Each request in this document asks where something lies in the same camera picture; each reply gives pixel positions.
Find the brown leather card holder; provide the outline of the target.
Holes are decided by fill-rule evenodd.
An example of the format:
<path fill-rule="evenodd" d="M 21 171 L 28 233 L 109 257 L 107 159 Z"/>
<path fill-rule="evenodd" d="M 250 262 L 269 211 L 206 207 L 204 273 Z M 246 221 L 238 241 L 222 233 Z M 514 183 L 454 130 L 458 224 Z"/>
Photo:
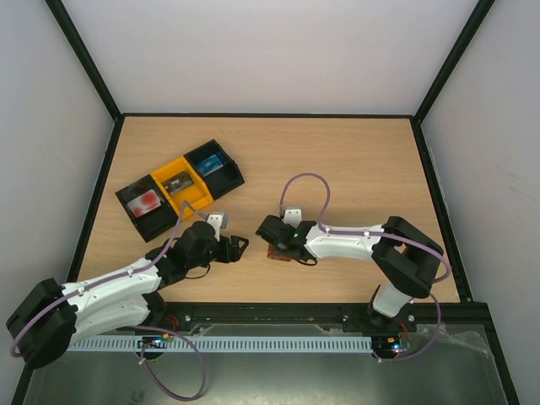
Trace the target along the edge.
<path fill-rule="evenodd" d="M 267 258 L 274 261 L 291 262 L 292 258 L 286 256 L 281 251 L 277 250 L 273 246 L 269 245 L 267 249 Z"/>

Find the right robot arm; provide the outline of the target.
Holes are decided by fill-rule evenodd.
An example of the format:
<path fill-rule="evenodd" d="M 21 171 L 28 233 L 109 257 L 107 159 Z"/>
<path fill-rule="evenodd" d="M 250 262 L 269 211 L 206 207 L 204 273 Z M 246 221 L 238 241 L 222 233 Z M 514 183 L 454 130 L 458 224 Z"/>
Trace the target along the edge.
<path fill-rule="evenodd" d="M 380 331 L 397 321 L 414 299 L 430 296 L 443 249 L 406 219 L 391 216 L 370 227 L 329 227 L 314 221 L 288 224 L 268 215 L 256 231 L 275 252 L 290 261 L 315 266 L 320 259 L 341 257 L 374 263 L 386 276 L 368 309 L 370 325 Z"/>

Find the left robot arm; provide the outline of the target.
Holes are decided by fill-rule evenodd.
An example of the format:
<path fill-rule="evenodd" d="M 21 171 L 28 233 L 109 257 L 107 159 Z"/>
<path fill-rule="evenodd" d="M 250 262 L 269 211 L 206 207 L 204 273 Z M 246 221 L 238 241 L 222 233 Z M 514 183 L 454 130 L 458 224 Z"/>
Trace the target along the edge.
<path fill-rule="evenodd" d="M 196 268 L 238 262 L 248 245 L 247 238 L 221 235 L 219 227 L 197 221 L 119 270 L 64 284 L 44 279 L 6 322 L 13 339 L 9 352 L 37 370 L 86 338 L 143 325 L 160 305 L 159 290 Z"/>

